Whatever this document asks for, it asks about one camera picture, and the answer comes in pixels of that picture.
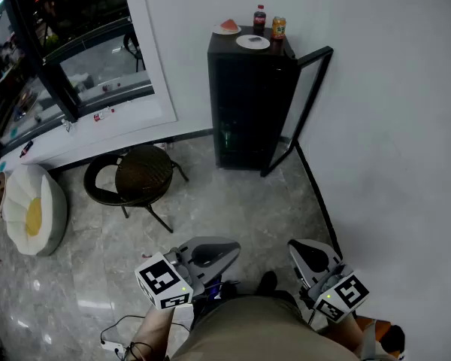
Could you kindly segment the dark cola bottle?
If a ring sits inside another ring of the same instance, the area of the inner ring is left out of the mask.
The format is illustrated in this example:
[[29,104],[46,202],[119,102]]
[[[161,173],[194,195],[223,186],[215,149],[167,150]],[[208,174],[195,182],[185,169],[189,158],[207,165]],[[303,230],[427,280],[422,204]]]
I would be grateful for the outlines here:
[[253,14],[253,33],[263,36],[266,23],[266,13],[264,5],[258,5]]

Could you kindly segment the orange drink can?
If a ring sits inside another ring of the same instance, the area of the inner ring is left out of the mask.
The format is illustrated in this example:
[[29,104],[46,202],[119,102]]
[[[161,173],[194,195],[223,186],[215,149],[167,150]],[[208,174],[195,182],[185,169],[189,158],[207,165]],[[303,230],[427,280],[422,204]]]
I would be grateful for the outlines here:
[[275,16],[272,21],[271,38],[275,41],[282,41],[286,34],[286,19]]

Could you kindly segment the black waist device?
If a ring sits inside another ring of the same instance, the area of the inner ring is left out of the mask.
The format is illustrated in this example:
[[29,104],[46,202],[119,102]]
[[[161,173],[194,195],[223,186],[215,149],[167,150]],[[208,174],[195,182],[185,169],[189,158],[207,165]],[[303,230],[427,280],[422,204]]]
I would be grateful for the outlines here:
[[220,292],[223,284],[224,283],[222,281],[215,280],[204,288],[205,295],[208,301],[220,297]]

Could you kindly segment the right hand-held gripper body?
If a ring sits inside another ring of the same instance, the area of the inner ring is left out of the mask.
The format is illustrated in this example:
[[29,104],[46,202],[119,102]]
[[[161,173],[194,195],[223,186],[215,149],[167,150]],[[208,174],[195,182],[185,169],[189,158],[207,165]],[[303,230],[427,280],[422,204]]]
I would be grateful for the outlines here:
[[339,265],[309,289],[313,310],[334,323],[354,312],[369,296],[366,286],[348,265]]

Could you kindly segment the person's black shoe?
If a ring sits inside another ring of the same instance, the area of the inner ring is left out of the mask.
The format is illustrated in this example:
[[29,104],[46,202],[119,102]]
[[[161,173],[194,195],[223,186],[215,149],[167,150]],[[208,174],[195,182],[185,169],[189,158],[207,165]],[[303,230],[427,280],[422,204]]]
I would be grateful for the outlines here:
[[226,282],[221,286],[219,294],[222,300],[235,299],[240,296],[237,285],[230,282]]
[[277,291],[277,275],[274,271],[267,271],[259,282],[256,293],[260,296],[272,296]]

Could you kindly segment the person's beige shirt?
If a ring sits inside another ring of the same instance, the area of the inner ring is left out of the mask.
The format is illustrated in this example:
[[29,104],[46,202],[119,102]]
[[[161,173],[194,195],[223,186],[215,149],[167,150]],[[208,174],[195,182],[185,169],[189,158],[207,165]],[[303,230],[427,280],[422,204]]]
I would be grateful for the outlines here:
[[199,318],[171,361],[398,361],[374,344],[351,349],[315,332],[283,299],[243,296]]

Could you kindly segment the black mini fridge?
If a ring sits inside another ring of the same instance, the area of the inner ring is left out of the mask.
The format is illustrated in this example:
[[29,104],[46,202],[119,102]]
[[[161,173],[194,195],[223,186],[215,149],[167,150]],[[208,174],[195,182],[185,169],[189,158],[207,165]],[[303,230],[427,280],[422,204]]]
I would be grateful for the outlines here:
[[263,38],[266,50],[236,43],[254,35],[212,34],[207,50],[216,164],[220,168],[269,175],[291,152],[319,94],[333,56],[322,47],[297,57],[287,39]]

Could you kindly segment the black wicker chair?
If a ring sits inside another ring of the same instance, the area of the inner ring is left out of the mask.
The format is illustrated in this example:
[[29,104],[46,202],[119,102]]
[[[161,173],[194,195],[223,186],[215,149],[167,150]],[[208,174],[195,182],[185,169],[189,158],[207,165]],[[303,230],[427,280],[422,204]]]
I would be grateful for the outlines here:
[[[109,166],[117,168],[114,192],[96,184],[100,171]],[[185,181],[189,180],[180,165],[163,149],[145,144],[132,148],[124,156],[106,153],[94,158],[84,174],[83,186],[91,199],[102,205],[121,208],[126,218],[129,217],[128,208],[147,210],[172,233],[173,229],[155,213],[152,204],[167,193],[175,170],[178,170]]]

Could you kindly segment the black window frame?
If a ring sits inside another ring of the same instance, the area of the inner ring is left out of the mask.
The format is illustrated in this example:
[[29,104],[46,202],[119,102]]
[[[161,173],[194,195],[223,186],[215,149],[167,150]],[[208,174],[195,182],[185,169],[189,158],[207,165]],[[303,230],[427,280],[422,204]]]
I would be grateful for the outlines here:
[[131,0],[0,0],[0,159],[153,93]]

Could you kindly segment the person's right forearm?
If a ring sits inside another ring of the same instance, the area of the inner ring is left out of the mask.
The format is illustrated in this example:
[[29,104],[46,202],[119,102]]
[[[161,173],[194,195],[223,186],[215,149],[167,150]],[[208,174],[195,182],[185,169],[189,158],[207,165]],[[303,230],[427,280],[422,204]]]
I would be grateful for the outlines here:
[[364,338],[364,333],[352,314],[348,314],[341,322],[336,324],[335,335],[336,342],[351,351],[360,347]]

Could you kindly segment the white power strip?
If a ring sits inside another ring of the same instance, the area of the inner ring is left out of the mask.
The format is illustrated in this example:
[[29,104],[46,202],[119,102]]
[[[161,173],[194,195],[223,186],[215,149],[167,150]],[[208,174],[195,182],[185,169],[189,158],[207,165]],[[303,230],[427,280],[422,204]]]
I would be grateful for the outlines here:
[[134,319],[144,319],[143,316],[139,316],[139,315],[134,315],[134,314],[127,314],[123,317],[121,317],[117,322],[115,322],[113,325],[110,325],[109,327],[103,329],[100,333],[100,344],[101,347],[104,350],[109,350],[114,352],[114,354],[116,356],[124,356],[125,352],[126,352],[126,348],[118,341],[111,341],[111,340],[107,340],[105,338],[105,333],[107,331],[109,331],[110,329],[114,329],[117,327],[117,325],[119,323],[121,323],[124,319],[128,319],[128,318],[134,318]]

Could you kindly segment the clear bottle red cap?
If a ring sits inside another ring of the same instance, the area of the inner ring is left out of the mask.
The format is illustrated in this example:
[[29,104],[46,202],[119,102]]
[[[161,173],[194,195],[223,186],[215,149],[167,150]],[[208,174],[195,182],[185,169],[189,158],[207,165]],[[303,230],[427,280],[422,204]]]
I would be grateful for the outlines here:
[[99,122],[101,120],[104,120],[108,118],[110,115],[115,113],[114,108],[106,107],[96,113],[93,114],[93,119],[95,122]]

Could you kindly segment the white flower-shaped cushion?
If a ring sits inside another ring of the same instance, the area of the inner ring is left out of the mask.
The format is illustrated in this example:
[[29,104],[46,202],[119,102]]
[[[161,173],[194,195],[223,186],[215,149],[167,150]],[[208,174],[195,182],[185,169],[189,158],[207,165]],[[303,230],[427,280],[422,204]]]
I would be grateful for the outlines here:
[[19,165],[7,179],[2,208],[8,237],[21,254],[49,256],[65,234],[65,194],[45,168]]

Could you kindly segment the person's left forearm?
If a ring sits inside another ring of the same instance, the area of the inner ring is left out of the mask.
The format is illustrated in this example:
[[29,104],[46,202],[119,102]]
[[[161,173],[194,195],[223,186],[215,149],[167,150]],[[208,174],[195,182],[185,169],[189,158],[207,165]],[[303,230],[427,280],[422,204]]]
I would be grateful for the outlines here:
[[128,361],[163,361],[175,308],[158,310],[151,306],[132,339]]

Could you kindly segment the orange box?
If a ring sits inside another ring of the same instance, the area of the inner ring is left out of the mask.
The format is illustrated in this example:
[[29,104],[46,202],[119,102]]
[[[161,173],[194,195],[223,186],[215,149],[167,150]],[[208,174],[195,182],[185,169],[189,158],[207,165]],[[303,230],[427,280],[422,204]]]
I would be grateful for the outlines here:
[[384,335],[389,331],[389,329],[392,326],[392,324],[389,321],[376,320],[370,317],[363,317],[360,315],[356,317],[356,322],[359,325],[361,331],[363,332],[365,332],[369,326],[373,325],[375,339],[377,341],[381,341],[381,339],[384,337]]

